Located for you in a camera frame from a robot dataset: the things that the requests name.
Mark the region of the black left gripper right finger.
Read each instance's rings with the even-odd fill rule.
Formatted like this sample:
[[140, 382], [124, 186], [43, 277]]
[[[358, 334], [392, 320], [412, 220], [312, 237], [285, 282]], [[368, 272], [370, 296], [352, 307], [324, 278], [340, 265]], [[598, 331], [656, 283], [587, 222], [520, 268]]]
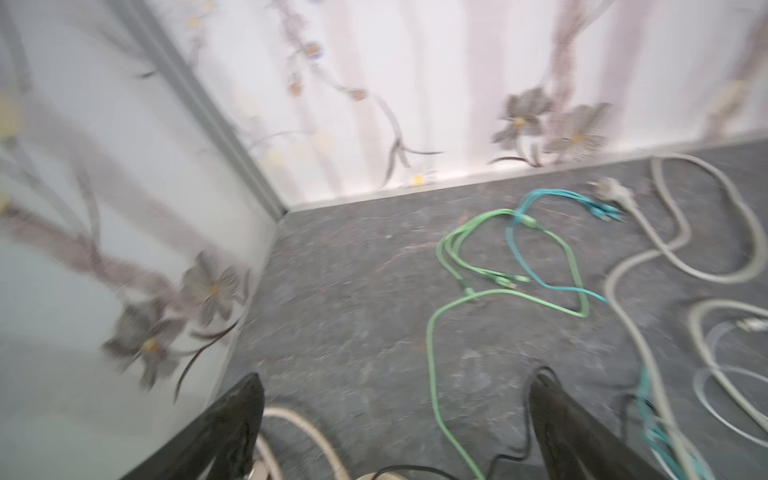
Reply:
[[552, 377], [538, 373], [527, 394], [533, 431], [550, 479], [663, 479]]

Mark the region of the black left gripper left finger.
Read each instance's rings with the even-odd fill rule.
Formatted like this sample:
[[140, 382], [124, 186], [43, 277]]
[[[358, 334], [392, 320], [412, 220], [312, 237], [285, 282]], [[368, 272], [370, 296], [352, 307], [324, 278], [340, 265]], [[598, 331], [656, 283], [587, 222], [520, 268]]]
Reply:
[[265, 393], [259, 375], [245, 375], [126, 479], [244, 479], [254, 465]]

